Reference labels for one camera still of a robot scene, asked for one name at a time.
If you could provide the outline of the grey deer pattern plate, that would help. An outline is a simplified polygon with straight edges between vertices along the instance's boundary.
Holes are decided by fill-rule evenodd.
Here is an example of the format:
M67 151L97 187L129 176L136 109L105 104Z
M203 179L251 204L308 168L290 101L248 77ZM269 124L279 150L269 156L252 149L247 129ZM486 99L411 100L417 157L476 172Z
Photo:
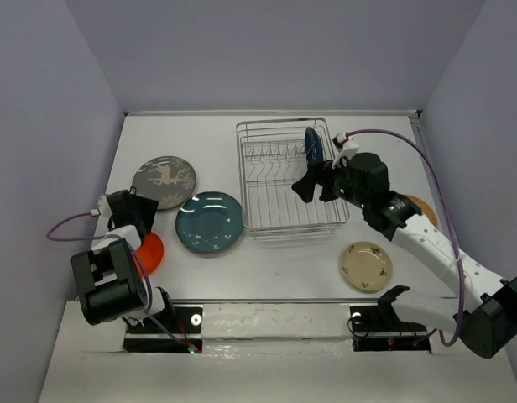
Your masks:
M136 171L132 188L137 196L158 202L157 211L174 209L195 192L197 176L193 166L181 157L167 155L151 159Z

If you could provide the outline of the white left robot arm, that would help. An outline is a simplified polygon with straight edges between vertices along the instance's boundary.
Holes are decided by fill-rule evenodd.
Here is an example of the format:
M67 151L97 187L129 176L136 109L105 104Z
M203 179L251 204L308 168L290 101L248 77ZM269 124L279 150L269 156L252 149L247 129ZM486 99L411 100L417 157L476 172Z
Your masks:
M150 276L165 257L165 246L153 232L158 202L136 193L135 188L101 196L97 213L108 228L91 248L71 257L77 297L91 325L118 318L146 317L156 331L175 324L175 310L154 304Z

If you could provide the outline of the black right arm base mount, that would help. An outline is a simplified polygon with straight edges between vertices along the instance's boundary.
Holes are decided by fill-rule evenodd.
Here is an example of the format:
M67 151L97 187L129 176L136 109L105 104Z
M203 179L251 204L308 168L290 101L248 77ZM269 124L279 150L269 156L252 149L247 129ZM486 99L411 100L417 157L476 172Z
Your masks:
M347 330L352 335L354 352L431 351L427 328L419 323L402 322L393 310L393 303L409 289L397 285L374 305L350 307Z

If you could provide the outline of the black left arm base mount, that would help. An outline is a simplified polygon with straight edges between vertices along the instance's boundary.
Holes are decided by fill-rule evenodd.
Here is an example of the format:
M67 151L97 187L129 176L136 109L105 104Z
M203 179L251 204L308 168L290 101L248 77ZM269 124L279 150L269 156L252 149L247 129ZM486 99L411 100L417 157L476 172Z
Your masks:
M161 329L150 317L141 322L127 321L123 350L128 353L201 353L203 307L175 305L174 311L160 311L153 317L173 337Z

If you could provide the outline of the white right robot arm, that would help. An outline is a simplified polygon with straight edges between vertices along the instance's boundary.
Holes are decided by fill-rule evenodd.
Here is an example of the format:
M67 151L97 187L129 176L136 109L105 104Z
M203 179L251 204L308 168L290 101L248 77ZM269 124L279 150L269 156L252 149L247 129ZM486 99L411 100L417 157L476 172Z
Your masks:
M364 221L391 243L417 258L457 297L455 302L418 298L397 285L379 298L378 323L395 329L415 322L456 334L477 356L490 359L517 335L517 277L506 280L453 246L409 198L392 191L386 164L372 153L332 160L308 159L292 186L303 202L343 199L359 207Z

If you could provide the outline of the dark blue leaf plate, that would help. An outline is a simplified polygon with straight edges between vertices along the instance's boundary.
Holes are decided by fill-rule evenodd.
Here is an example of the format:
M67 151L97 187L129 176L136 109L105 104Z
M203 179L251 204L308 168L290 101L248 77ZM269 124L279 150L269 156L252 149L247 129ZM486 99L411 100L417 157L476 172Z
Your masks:
M305 159L308 168L325 161L321 137L312 127L305 130Z

